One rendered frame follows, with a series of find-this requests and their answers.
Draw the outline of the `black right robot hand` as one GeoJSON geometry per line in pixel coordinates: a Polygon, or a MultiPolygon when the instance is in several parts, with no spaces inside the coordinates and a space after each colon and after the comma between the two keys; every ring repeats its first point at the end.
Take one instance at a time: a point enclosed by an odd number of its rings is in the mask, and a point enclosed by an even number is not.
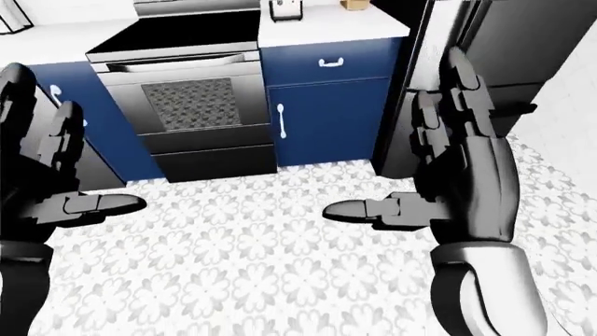
{"type": "Polygon", "coordinates": [[[493,101],[465,53],[450,48],[439,67],[441,98],[418,91],[411,103],[415,192],[323,209],[328,220],[377,231],[430,228],[441,245],[513,240],[520,183],[511,147],[496,133],[493,101]]]}

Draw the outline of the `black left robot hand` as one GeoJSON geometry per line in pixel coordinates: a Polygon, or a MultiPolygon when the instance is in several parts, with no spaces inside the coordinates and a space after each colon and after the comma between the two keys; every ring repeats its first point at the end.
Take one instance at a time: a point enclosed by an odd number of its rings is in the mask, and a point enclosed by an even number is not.
{"type": "Polygon", "coordinates": [[[57,228],[147,207],[135,195],[80,191],[83,109],[71,101],[38,107],[49,100],[29,67],[10,63],[0,70],[0,240],[43,244],[57,228]]]}

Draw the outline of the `blue cabinet beside dishwasher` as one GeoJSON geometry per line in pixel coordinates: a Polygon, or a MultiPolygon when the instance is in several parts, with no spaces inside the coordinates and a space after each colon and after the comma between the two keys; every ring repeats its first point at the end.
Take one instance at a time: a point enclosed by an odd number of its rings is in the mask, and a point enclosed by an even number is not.
{"type": "Polygon", "coordinates": [[[89,63],[35,64],[30,69],[44,89],[58,86],[61,101],[73,101],[83,108],[87,138],[121,180],[163,178],[161,169],[89,63]]]}

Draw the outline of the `blue base cabinet with drawer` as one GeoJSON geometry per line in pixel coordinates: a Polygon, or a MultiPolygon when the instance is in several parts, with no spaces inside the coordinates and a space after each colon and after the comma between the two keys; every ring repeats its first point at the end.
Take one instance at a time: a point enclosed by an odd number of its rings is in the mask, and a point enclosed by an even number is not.
{"type": "Polygon", "coordinates": [[[279,166],[371,159],[400,44],[395,37],[260,50],[279,166]],[[318,66],[338,58],[343,66],[318,66]]]}

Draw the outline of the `stainless steel refrigerator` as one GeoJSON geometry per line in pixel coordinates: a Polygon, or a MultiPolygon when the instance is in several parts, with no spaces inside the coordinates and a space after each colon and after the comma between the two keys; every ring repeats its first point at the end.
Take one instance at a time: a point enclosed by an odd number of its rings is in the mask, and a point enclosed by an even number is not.
{"type": "Polygon", "coordinates": [[[410,178],[411,114],[417,93],[454,100],[482,89],[505,136],[597,20],[597,0],[373,0],[409,27],[396,57],[371,164],[377,175],[410,178]]]}

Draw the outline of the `stainless steel oven range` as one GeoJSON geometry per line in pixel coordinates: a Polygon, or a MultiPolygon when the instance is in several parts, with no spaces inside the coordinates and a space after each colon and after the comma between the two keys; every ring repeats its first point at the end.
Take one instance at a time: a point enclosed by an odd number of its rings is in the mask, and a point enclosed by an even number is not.
{"type": "Polygon", "coordinates": [[[87,53],[98,78],[172,182],[276,173],[257,47],[259,0],[132,0],[134,24],[87,53]],[[224,66],[110,72],[243,53],[224,66]]]}

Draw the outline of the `white countertop slab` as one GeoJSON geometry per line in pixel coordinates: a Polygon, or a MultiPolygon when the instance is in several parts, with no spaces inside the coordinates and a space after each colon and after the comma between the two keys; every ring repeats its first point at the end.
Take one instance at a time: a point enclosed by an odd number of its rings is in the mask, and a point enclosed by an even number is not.
{"type": "Polygon", "coordinates": [[[300,21],[273,21],[261,1],[257,44],[261,48],[323,44],[409,35],[410,28],[374,5],[346,10],[342,5],[305,5],[300,21]]]}

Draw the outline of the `silver toaster with black base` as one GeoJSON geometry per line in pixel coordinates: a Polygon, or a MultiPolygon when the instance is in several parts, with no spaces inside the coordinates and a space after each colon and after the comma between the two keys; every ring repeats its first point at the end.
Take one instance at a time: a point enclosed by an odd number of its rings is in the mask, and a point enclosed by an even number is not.
{"type": "Polygon", "coordinates": [[[301,21],[303,0],[269,0],[269,13],[272,21],[301,21]]]}

